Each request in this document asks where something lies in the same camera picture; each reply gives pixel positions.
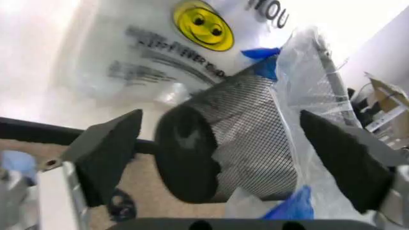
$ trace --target carpet floor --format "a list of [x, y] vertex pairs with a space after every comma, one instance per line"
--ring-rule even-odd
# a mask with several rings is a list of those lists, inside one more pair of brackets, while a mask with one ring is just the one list
[[[37, 162], [58, 157], [66, 146], [28, 143], [0, 139], [0, 151], [18, 150], [36, 157]], [[160, 179], [152, 155], [139, 154], [128, 164], [118, 186], [136, 202], [140, 218], [221, 218], [225, 204], [186, 204], [173, 197]], [[90, 209], [91, 229], [105, 230], [114, 223], [109, 220], [105, 207]]]

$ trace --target clear plastic bag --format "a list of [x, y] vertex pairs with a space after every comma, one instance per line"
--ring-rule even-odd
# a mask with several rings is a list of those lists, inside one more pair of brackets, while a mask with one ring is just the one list
[[277, 59], [276, 75], [272, 95], [292, 140], [297, 189], [311, 187], [315, 218], [368, 220], [341, 193], [299, 124], [300, 111], [308, 110], [331, 121], [359, 126], [317, 28], [294, 31]]
[[55, 76], [100, 101], [178, 104], [252, 65], [241, 51], [282, 46], [290, 12], [279, 1], [84, 0]]

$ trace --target black mesh cylinder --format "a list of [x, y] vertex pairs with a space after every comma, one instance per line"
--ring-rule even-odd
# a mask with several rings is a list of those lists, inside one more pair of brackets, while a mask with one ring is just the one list
[[177, 198], [223, 202], [238, 186], [263, 200], [293, 192], [297, 175], [272, 84], [254, 75], [231, 77], [163, 116], [155, 158]]

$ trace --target plastic bag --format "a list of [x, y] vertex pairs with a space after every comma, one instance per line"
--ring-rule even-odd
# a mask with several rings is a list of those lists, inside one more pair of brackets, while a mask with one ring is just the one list
[[226, 218], [240, 219], [313, 219], [310, 203], [311, 189], [303, 186], [290, 198], [277, 205], [276, 201], [263, 202], [238, 187], [226, 203]]
[[299, 124], [303, 109], [331, 121], [359, 124], [329, 54], [317, 28], [295, 31], [277, 59], [278, 82], [272, 95], [292, 139], [297, 189], [304, 185], [311, 187], [315, 218], [367, 220], [340, 192]]
[[313, 219], [311, 188], [304, 185], [299, 191], [270, 210], [263, 219]]
[[258, 197], [238, 187], [226, 202], [225, 217], [257, 219], [263, 217], [268, 210], [269, 207]]
[[180, 103], [252, 65], [241, 51], [282, 46], [290, 13], [277, 0], [81, 1], [55, 75], [101, 100]]

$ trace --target yellow smiley face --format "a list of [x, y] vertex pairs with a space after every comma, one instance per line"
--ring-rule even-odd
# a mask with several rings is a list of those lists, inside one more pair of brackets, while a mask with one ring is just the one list
[[206, 3], [184, 1], [173, 12], [173, 22], [194, 43], [214, 51], [226, 51], [234, 44], [227, 23]]

